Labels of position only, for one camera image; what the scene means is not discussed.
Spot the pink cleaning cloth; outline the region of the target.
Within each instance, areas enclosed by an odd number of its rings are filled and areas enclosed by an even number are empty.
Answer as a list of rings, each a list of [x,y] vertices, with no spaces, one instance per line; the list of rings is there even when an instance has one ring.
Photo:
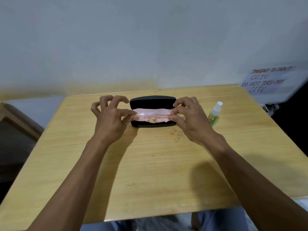
[[[170,109],[142,109],[142,108],[138,108],[138,109],[134,109],[133,111],[136,112],[136,114],[140,114],[140,113],[150,113],[150,114],[168,114],[170,115],[171,110]],[[140,119],[138,120],[139,122],[146,122],[146,123],[151,123],[151,124],[157,124],[157,123],[166,123],[169,120],[168,118],[149,118],[149,117],[140,117]]]

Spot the light grey shorts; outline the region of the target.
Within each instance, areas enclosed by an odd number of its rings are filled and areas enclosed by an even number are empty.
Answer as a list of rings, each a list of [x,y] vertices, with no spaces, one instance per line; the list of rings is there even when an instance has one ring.
[[[80,231],[258,231],[242,207],[82,225]]]

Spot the person's right hand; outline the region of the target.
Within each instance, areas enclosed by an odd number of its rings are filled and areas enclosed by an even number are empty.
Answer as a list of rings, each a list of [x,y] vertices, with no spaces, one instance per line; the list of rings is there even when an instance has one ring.
[[[187,127],[182,129],[185,135],[192,141],[205,146],[208,150],[219,148],[226,144],[225,138],[214,131],[209,120],[195,97],[190,97],[190,107],[175,107],[170,116],[178,115],[185,118]]]

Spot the wooden chair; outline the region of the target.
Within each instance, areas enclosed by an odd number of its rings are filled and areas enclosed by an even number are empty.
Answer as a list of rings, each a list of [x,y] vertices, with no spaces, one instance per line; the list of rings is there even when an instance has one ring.
[[[0,184],[16,179],[43,132],[33,119],[0,101]]]

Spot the person's left forearm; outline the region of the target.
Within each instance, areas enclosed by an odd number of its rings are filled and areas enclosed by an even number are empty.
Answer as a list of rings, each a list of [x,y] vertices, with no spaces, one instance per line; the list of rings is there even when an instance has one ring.
[[[63,183],[27,231],[79,231],[110,143],[92,137]]]

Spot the white handwritten paper sign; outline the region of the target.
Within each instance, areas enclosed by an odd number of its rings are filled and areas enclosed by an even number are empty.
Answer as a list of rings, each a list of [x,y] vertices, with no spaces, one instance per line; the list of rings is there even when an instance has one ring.
[[[244,72],[239,85],[258,104],[283,103],[308,81],[308,59],[265,63]]]

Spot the person's right forearm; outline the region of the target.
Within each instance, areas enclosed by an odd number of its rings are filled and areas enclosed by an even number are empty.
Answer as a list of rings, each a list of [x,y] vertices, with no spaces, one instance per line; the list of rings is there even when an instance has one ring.
[[[259,231],[308,231],[308,211],[265,178],[225,140],[203,145]]]

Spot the small white green spray bottle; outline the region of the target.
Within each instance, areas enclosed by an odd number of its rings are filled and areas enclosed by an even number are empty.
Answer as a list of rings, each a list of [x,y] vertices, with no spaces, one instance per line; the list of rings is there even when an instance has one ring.
[[[214,108],[211,110],[210,114],[208,115],[208,120],[211,127],[213,127],[213,125],[217,122],[222,105],[223,103],[221,101],[218,101],[217,104],[214,106]]]

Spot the person's left hand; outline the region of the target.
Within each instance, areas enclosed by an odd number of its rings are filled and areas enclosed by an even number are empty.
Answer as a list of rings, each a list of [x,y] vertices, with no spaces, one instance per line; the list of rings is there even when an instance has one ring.
[[[122,119],[128,115],[136,115],[136,112],[130,109],[112,109],[110,102],[114,96],[106,95],[99,98],[101,114],[97,118],[94,135],[91,142],[103,146],[110,146],[119,140],[127,125],[122,124]]]

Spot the black eyeglasses case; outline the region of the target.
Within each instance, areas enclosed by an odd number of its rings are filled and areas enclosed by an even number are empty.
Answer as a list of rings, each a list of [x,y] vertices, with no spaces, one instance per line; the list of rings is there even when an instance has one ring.
[[[130,100],[130,108],[132,110],[142,108],[142,109],[170,109],[172,110],[173,104],[176,98],[171,96],[143,96],[138,98],[133,98]],[[173,121],[168,121],[166,123],[151,124],[146,122],[132,121],[131,125],[135,128],[160,128],[160,127],[170,127],[175,126],[176,123]]]

